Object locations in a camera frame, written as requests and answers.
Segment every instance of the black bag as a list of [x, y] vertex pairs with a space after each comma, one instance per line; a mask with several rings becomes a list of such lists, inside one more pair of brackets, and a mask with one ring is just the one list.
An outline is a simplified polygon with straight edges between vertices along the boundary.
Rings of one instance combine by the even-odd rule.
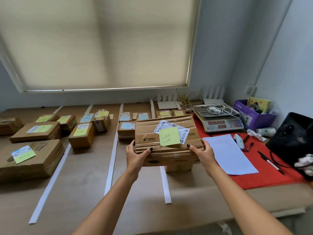
[[[305, 157], [306, 154], [313, 154], [313, 119], [290, 112], [266, 146], [296, 169], [294, 164], [299, 158]], [[313, 180], [313, 177], [305, 174], [303, 170], [296, 170], [306, 179]]]

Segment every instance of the hand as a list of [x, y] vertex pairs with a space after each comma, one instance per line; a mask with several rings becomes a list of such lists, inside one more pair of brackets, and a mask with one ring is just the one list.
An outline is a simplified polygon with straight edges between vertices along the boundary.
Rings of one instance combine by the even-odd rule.
[[126, 161], [127, 168], [126, 171], [134, 175], [134, 179], [137, 180], [138, 173], [143, 166], [145, 158], [151, 153], [153, 148], [149, 148], [141, 154], [136, 154], [133, 150], [135, 140], [131, 142], [130, 145], [126, 147]]
[[193, 151], [200, 159], [201, 164], [206, 169], [207, 173], [210, 175], [210, 169], [214, 166], [217, 166], [217, 163], [215, 161], [213, 148], [209, 145], [209, 143], [203, 139], [201, 139], [202, 143], [204, 144], [204, 151], [201, 151], [200, 149], [196, 148], [193, 145], [187, 144], [187, 147], [191, 151]]

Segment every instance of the window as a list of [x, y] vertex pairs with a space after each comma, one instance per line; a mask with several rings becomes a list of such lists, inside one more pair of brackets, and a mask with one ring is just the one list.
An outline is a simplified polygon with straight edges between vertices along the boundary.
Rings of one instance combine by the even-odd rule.
[[0, 0], [20, 92], [188, 86], [200, 0]]

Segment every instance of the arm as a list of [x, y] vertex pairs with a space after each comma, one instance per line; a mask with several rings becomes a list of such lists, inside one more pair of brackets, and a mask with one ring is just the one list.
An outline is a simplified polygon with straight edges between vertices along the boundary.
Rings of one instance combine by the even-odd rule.
[[135, 154], [135, 140], [126, 147], [127, 168], [114, 186], [96, 205], [88, 217], [82, 222], [73, 235], [111, 235], [122, 211], [131, 186], [138, 178], [138, 173], [144, 159], [151, 153], [152, 148], [142, 154]]
[[198, 155], [205, 170], [215, 181], [243, 234], [292, 234], [281, 222], [241, 189], [241, 187], [217, 165], [213, 149], [207, 141], [201, 140], [205, 145], [205, 151], [201, 151], [192, 145], [189, 145], [189, 148]]

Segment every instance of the white wall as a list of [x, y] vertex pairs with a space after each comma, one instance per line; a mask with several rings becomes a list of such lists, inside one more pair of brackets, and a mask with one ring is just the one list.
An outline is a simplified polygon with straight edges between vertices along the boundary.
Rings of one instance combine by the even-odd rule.
[[274, 101], [279, 126], [293, 111], [313, 118], [313, 0], [293, 0], [268, 56], [256, 97]]
[[245, 87], [256, 83], [290, 3], [291, 0], [257, 0], [225, 95], [231, 105], [248, 98]]
[[[230, 79], [255, 0], [202, 0], [189, 89], [225, 86]], [[155, 90], [20, 94], [0, 63], [0, 111], [7, 108], [147, 102]]]

